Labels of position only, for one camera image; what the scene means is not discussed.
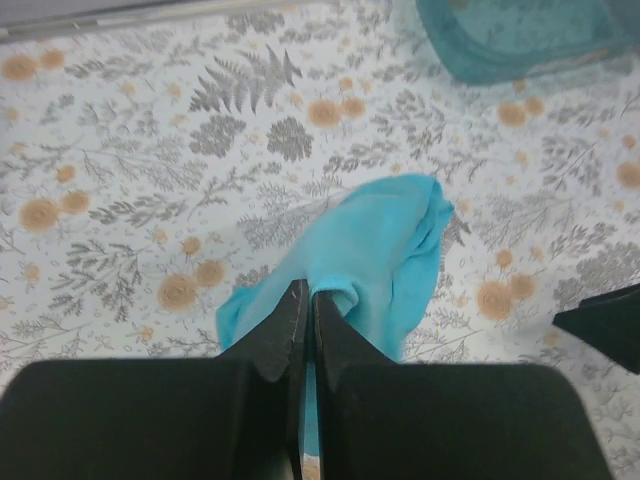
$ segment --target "black plastic part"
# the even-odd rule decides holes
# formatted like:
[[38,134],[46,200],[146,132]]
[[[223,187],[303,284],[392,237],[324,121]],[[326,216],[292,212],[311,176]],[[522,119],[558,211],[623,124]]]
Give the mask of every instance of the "black plastic part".
[[313,300],[325,480],[611,480],[580,399],[535,365],[397,365]]
[[292,283],[215,359],[29,365],[0,402],[0,478],[301,480],[308,298]]
[[558,313],[553,324],[640,373],[640,285],[587,298],[578,308]]

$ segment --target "folded cloth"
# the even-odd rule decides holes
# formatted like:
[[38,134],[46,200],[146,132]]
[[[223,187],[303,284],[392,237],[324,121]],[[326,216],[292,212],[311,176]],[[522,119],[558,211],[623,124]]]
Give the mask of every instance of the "folded cloth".
[[[366,184],[310,225],[261,283],[239,288],[217,313],[223,348],[275,308],[291,281],[311,295],[332,292],[344,319],[393,360],[418,326],[436,286],[440,239],[453,207],[433,177],[403,175]],[[307,377],[305,451],[318,455],[315,374]]]

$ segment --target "tablecloth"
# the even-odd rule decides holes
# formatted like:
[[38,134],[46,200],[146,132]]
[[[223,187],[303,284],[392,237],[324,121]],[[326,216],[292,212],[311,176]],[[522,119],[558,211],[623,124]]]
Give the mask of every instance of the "tablecloth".
[[554,366],[639,478],[640,382],[550,326],[640,279],[633,56],[472,88],[412,2],[353,0],[14,43],[0,64],[2,385],[47,358],[215,355],[216,307],[305,225],[423,172],[456,214],[406,360]]

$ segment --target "teal bin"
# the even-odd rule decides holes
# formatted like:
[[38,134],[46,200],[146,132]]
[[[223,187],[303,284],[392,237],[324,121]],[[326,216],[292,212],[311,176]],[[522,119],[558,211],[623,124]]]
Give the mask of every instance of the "teal bin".
[[487,85],[627,51],[640,0],[417,0],[431,43],[458,80]]

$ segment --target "light blue towel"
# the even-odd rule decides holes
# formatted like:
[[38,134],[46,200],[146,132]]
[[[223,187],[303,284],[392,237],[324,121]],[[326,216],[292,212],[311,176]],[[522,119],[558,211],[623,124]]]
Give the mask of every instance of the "light blue towel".
[[[292,280],[311,295],[333,292],[344,316],[388,357],[422,319],[440,265],[440,238],[453,213],[433,177],[403,175],[360,187],[310,225],[260,284],[239,288],[217,311],[228,348],[267,317]],[[318,455],[315,375],[309,369],[305,451]]]

